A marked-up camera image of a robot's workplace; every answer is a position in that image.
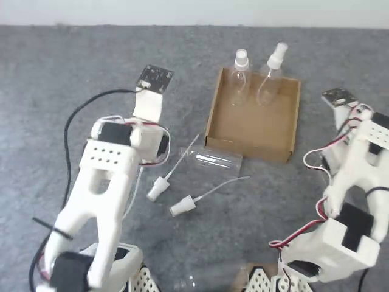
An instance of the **black cable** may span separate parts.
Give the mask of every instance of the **black cable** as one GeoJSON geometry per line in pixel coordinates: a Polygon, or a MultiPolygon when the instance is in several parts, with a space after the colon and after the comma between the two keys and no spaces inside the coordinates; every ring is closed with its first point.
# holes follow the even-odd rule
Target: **black cable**
{"type": "MultiPolygon", "coordinates": [[[[105,91],[105,92],[99,93],[96,96],[93,96],[90,99],[88,99],[82,105],[78,106],[73,111],[73,113],[71,113],[71,115],[69,116],[69,118],[66,121],[64,132],[63,132],[63,144],[64,144],[65,156],[66,156],[67,184],[66,184],[65,193],[64,193],[64,196],[63,196],[63,202],[62,202],[61,209],[63,209],[66,206],[67,198],[69,197],[69,191],[70,191],[70,188],[71,188],[71,179],[72,179],[71,159],[70,159],[70,154],[69,154],[69,144],[68,144],[68,141],[67,141],[68,132],[69,132],[69,126],[71,125],[71,122],[72,122],[73,118],[75,117],[75,115],[79,111],[81,111],[84,107],[86,107],[87,105],[89,105],[90,103],[94,102],[95,100],[97,100],[100,97],[107,96],[107,95],[114,94],[114,93],[136,93],[136,92],[133,91],[133,90],[130,90],[130,89],[114,89],[114,90],[109,90],[109,91],[105,91]]],[[[34,270],[35,270],[36,264],[39,261],[41,253],[42,253],[42,251],[43,251],[47,241],[49,240],[49,237],[50,237],[50,233],[41,242],[41,244],[38,247],[38,250],[36,251],[36,253],[34,255],[34,258],[31,261],[31,265],[30,265],[30,269],[29,269],[29,287],[30,287],[30,292],[36,292],[35,284],[34,284],[34,270]]]]}
{"type": "Polygon", "coordinates": [[[362,292],[363,280],[365,280],[367,272],[369,272],[369,269],[365,269],[359,279],[358,292],[362,292]]]}
{"type": "Polygon", "coordinates": [[[60,235],[62,235],[64,238],[68,239],[68,240],[73,240],[73,236],[67,234],[66,232],[62,231],[61,229],[58,229],[57,227],[55,227],[54,225],[51,225],[43,220],[40,220],[39,218],[37,217],[32,217],[32,220],[34,222],[37,222],[38,224],[42,225],[43,227],[46,227],[48,229],[50,229],[52,232],[56,232],[60,235]]]}
{"type": "Polygon", "coordinates": [[[357,120],[358,122],[361,122],[362,120],[358,117],[353,117],[351,119],[346,119],[340,126],[339,130],[337,130],[335,137],[337,137],[344,129],[344,127],[351,122],[352,120],[357,120]]]}
{"type": "Polygon", "coordinates": [[[291,292],[291,286],[292,286],[292,279],[290,277],[290,275],[285,271],[285,269],[282,269],[288,279],[288,283],[287,283],[287,292],[291,292]]]}
{"type": "Polygon", "coordinates": [[[384,190],[386,192],[389,192],[389,187],[373,187],[372,189],[368,190],[367,193],[365,194],[365,196],[367,197],[368,195],[370,195],[371,193],[377,191],[377,190],[384,190]]]}

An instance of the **clear plastic bottle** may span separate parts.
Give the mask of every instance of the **clear plastic bottle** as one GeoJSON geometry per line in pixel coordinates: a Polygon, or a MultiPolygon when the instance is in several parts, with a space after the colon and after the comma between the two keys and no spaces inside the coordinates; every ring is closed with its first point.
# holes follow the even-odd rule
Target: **clear plastic bottle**
{"type": "Polygon", "coordinates": [[[269,105],[277,96],[283,76],[281,64],[284,60],[286,50],[286,43],[278,43],[267,64],[263,65],[260,69],[260,75],[263,81],[256,92],[256,101],[261,106],[269,105]]]}
{"type": "Polygon", "coordinates": [[[193,269],[173,281],[174,292],[239,291],[249,284],[249,273],[243,263],[217,263],[193,269]]]}
{"type": "Polygon", "coordinates": [[[251,81],[249,67],[247,51],[244,49],[237,50],[235,66],[230,71],[228,79],[229,96],[232,105],[241,105],[247,98],[251,81]]]}

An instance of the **white robotic arm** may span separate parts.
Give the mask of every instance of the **white robotic arm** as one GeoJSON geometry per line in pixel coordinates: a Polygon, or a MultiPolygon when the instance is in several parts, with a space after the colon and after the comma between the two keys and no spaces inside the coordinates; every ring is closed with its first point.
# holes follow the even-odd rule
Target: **white robotic arm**
{"type": "Polygon", "coordinates": [[[344,279],[374,266],[389,223],[389,117],[355,99],[324,98],[334,108],[339,134],[347,133],[322,151],[332,175],[323,195],[328,219],[284,245],[280,260],[280,271],[306,282],[344,279]],[[344,202],[352,186],[366,192],[369,213],[344,202]]]}
{"type": "Polygon", "coordinates": [[[162,93],[172,76],[147,66],[137,83],[134,117],[99,119],[92,127],[80,172],[54,227],[73,237],[88,219],[96,218],[98,244],[79,254],[68,252],[68,239],[52,232],[44,252],[50,284],[37,291],[120,291],[140,269],[141,250],[119,243],[122,217],[139,165],[157,164],[169,155],[170,134],[158,121],[162,93]],[[103,183],[105,190],[100,189],[103,183]],[[84,271],[75,271],[78,267],[84,271]]]}

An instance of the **cardboard box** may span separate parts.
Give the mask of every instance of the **cardboard box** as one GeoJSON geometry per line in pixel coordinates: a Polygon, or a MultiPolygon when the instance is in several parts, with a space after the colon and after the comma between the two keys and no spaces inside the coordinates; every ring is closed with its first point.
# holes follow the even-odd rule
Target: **cardboard box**
{"type": "Polygon", "coordinates": [[[268,106],[256,103],[263,78],[253,73],[246,102],[230,103],[221,69],[205,132],[205,146],[268,161],[287,162],[294,151],[301,81],[284,78],[277,98],[268,106]]]}

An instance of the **spray pump cap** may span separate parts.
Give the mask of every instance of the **spray pump cap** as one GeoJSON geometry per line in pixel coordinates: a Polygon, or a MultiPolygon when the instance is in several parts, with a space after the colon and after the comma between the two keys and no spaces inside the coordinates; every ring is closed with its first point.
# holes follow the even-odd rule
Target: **spray pump cap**
{"type": "Polygon", "coordinates": [[[237,50],[235,57],[235,69],[238,71],[246,71],[248,68],[249,58],[247,57],[247,51],[245,49],[237,50]]]}
{"type": "Polygon", "coordinates": [[[281,67],[282,62],[284,61],[284,55],[286,50],[286,43],[278,43],[274,52],[270,56],[269,61],[267,61],[267,65],[273,70],[279,69],[281,67]]]}

